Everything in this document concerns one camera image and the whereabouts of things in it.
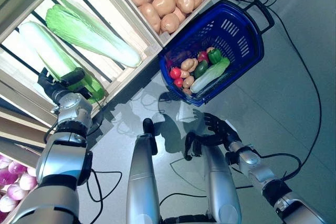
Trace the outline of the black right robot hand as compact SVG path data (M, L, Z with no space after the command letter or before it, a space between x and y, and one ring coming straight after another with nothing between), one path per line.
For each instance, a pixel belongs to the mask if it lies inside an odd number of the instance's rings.
M203 137L201 140L203 145L216 146L223 144L228 150L231 143L241 142L237 132L228 123L218 117L210 113L204 113L204 122L208 126L208 130L214 132L214 135Z

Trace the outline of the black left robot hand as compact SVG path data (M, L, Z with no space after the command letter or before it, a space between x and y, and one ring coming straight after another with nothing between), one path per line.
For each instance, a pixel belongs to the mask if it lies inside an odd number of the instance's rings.
M48 70L44 67L38 75L38 84L43 88L45 94L56 104L68 93L80 93L84 98L92 98L92 93L83 85L71 91L69 87L83 80L85 71L76 67L73 71L61 77L58 81L48 75Z

